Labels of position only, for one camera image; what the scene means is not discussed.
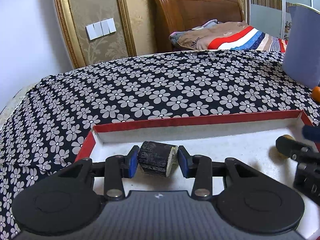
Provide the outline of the kiwi fruit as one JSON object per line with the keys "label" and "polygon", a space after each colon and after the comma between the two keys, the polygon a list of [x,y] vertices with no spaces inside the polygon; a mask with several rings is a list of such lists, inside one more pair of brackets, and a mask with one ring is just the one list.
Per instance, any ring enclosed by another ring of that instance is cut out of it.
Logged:
{"label": "kiwi fruit", "polygon": [[282,135],[276,140],[276,149],[283,159],[288,159],[290,157],[290,151],[294,141],[294,137],[288,134]]}

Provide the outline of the dark sugarcane piece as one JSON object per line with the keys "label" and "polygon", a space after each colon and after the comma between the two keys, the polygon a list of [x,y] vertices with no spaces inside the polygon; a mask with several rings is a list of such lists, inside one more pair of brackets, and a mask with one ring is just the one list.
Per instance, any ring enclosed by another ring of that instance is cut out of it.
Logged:
{"label": "dark sugarcane piece", "polygon": [[169,177],[172,166],[177,163],[178,146],[161,142],[143,142],[137,160],[144,173]]}

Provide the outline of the small mandarin orange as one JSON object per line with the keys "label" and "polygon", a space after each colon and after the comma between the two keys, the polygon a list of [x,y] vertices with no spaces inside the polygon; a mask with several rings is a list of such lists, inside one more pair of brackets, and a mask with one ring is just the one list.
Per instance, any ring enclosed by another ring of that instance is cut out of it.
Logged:
{"label": "small mandarin orange", "polygon": [[320,87],[316,86],[313,88],[311,97],[315,102],[320,103]]}

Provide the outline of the red shallow cardboard box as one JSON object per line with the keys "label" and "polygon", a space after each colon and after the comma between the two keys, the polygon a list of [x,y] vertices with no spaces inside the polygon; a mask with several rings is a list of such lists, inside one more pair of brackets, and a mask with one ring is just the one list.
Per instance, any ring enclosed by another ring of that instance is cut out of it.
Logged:
{"label": "red shallow cardboard box", "polygon": [[276,139],[290,135],[319,151],[319,144],[302,135],[303,126],[310,124],[304,111],[291,110],[98,125],[88,133],[78,159],[89,157],[98,163],[126,155],[145,141],[155,141],[184,146],[190,155],[205,155],[217,162],[233,157],[292,186],[297,164],[278,154]]}

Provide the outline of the blue electric kettle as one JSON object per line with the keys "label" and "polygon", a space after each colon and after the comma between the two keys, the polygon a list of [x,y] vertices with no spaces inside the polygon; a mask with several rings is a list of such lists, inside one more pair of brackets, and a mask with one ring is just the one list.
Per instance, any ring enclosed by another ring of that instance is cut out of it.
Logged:
{"label": "blue electric kettle", "polygon": [[289,7],[292,26],[282,69],[313,89],[319,85],[319,10],[304,4]]}

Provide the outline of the floral black white tablecloth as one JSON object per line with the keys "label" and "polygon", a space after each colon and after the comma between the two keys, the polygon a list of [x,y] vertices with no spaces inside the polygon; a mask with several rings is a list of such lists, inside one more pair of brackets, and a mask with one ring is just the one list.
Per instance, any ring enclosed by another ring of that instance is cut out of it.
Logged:
{"label": "floral black white tablecloth", "polygon": [[1,127],[1,239],[19,233],[14,197],[75,161],[94,125],[289,109],[319,125],[319,104],[283,72],[283,58],[276,51],[183,51],[43,78]]}

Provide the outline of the striped folded blanket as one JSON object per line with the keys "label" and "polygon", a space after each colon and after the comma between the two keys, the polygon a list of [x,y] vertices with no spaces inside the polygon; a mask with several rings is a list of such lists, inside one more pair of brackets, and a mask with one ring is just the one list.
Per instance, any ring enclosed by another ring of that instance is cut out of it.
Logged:
{"label": "striped folded blanket", "polygon": [[173,32],[169,40],[185,50],[262,50],[284,53],[287,40],[264,33],[246,22],[222,23],[216,19],[188,31]]}

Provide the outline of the wardrobe with floral doors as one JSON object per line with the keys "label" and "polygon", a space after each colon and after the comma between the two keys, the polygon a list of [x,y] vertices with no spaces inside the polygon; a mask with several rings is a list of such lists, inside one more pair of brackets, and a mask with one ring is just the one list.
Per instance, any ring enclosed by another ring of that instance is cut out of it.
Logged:
{"label": "wardrobe with floral doors", "polygon": [[287,40],[292,27],[289,7],[299,3],[319,10],[319,0],[247,0],[248,22],[255,28]]}

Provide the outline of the wooden bed headboard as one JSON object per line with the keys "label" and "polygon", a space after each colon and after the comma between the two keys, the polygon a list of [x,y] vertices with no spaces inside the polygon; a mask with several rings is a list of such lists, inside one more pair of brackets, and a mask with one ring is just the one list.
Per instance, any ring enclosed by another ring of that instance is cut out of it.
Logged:
{"label": "wooden bed headboard", "polygon": [[169,35],[186,31],[209,20],[243,21],[238,0],[150,0],[155,26],[156,51],[174,51]]}

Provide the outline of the white wall switch panel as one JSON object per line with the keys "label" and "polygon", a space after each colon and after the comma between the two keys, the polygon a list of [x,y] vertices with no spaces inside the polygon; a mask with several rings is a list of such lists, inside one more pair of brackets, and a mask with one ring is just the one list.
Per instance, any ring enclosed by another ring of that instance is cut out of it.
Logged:
{"label": "white wall switch panel", "polygon": [[86,26],[87,36],[90,41],[115,33],[116,25],[113,18],[105,19]]}

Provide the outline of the golden wall frame moulding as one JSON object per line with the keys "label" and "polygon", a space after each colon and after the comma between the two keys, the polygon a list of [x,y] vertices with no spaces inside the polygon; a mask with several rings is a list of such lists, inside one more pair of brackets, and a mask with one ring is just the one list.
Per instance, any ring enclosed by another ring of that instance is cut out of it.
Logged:
{"label": "golden wall frame moulding", "polygon": [[[74,68],[137,54],[126,0],[54,0]],[[116,30],[90,39],[91,24],[113,19]]]}

